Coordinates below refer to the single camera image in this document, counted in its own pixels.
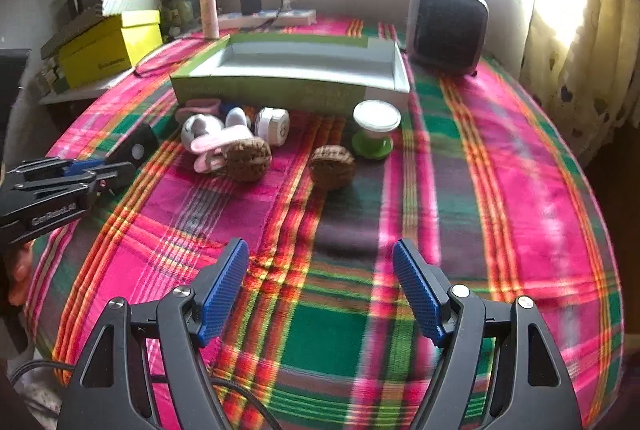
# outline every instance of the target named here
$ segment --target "yellow shoe box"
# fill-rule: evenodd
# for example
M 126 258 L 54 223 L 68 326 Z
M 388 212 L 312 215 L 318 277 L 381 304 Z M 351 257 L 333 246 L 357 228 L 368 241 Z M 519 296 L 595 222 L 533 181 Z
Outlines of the yellow shoe box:
M 133 67 L 162 44 L 160 12 L 123 12 L 108 17 L 65 44 L 58 53 L 69 87 Z

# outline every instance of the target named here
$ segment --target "tablecloth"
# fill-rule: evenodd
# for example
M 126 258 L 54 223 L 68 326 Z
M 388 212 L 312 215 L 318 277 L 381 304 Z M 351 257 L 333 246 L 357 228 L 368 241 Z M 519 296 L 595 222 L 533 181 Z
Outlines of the tablecloth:
M 295 32 L 397 38 L 393 26 L 357 19 L 283 33 Z M 495 300 L 534 298 L 583 423 L 596 421 L 616 394 L 623 333 L 607 230 L 558 132 L 498 64 L 482 60 L 477 77 L 455 79 L 407 64 L 413 91 L 393 152 L 358 158 L 353 184 L 324 193 L 307 163 L 316 147 L 351 147 L 349 118 L 292 111 L 289 138 L 256 184 L 193 171 L 168 75 L 206 45 L 169 45 L 50 151 L 103 155 L 140 121 L 161 142 L 125 193 L 34 243 L 26 317 L 45 356 L 74 363 L 108 299 L 161 298 L 239 236 L 250 267 L 222 336 L 202 352 L 210 373 L 250 388 L 286 430 L 404 428 L 438 357 L 393 273 L 392 245 L 410 237 L 452 282 Z M 491 351 L 487 340 L 465 424 L 481 415 Z M 149 353 L 161 370 L 157 342 Z M 167 389 L 156 393 L 165 427 L 176 428 Z M 218 395 L 233 426 L 260 428 L 243 399 Z

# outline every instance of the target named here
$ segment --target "curtain pattern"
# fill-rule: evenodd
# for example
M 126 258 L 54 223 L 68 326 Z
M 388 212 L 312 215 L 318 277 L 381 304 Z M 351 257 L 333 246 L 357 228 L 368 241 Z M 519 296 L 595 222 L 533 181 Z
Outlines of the curtain pattern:
M 639 0 L 535 0 L 520 82 L 582 165 L 639 116 L 639 36 Z

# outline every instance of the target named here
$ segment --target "person's hand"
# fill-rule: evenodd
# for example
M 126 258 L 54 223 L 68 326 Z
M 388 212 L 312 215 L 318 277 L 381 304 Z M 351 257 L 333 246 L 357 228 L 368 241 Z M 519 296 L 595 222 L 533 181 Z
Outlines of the person's hand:
M 31 283 L 32 261 L 31 245 L 24 245 L 18 250 L 15 259 L 13 269 L 14 283 L 9 290 L 9 303 L 12 305 L 18 306 L 27 302 L 27 294 Z

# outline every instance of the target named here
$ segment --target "green and white stand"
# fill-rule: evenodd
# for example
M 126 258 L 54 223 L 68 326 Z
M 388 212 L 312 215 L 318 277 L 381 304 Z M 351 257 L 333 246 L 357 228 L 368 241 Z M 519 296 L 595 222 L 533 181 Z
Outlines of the green and white stand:
M 400 125 L 400 111 L 381 100 L 356 105 L 353 119 L 362 128 L 351 140 L 353 150 L 367 159 L 384 159 L 394 148 L 389 134 Z

